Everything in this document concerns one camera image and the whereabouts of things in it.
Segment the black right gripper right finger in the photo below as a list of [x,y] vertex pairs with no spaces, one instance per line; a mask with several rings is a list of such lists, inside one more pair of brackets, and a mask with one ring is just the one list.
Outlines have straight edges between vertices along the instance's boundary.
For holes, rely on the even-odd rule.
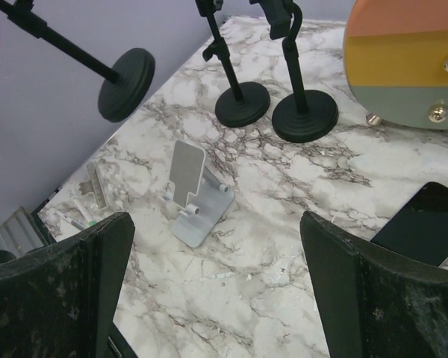
[[331,357],[448,357],[448,270],[311,211],[300,235]]

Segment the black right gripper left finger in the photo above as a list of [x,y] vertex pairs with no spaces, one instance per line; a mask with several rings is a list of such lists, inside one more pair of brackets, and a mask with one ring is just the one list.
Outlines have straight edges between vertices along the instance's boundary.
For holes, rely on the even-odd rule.
[[113,323],[134,234],[118,212],[22,257],[0,250],[0,357],[134,357]]

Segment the silver phone with dark screen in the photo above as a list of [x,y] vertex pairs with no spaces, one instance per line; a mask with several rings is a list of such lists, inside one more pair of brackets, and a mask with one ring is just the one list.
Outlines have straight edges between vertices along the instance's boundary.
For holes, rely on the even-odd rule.
[[418,262],[442,266],[448,260],[448,187],[426,183],[371,242]]

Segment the silver folding phone stand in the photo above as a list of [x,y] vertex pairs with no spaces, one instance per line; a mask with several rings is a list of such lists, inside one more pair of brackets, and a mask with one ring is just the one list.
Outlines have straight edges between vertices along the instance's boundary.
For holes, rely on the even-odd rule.
[[172,234],[190,248],[202,245],[234,201],[234,192],[206,166],[206,150],[178,139],[172,151],[169,183],[163,199],[179,208]]

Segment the black round-base phone stand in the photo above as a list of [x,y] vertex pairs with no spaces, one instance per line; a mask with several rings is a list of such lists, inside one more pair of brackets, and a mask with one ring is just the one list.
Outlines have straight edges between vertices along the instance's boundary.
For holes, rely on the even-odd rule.
[[337,124],[336,101],[326,92],[305,89],[299,65],[296,38],[302,26],[302,10],[294,1],[260,0],[270,25],[270,39],[281,39],[281,47],[293,93],[282,99],[272,115],[276,134],[293,143],[313,142],[328,134]]

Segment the small black phone stand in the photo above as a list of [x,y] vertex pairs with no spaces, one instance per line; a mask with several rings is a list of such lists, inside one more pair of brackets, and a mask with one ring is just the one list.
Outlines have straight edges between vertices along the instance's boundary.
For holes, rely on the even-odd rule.
[[47,22],[34,14],[32,1],[0,1],[0,11],[19,28],[77,60],[104,78],[99,92],[98,109],[109,122],[127,119],[141,104],[155,75],[155,58],[144,48],[132,48],[112,67],[87,53],[66,37],[51,29]]

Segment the black adjustable phone stand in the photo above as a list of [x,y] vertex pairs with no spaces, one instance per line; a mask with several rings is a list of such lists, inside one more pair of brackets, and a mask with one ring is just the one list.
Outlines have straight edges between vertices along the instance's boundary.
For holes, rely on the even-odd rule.
[[221,10],[222,1],[195,1],[199,15],[207,19],[214,40],[202,52],[205,61],[216,56],[228,79],[230,88],[223,92],[215,104],[218,122],[228,128],[242,128],[257,122],[270,107],[268,90],[257,82],[240,83],[230,60],[230,52],[221,36],[214,14]]

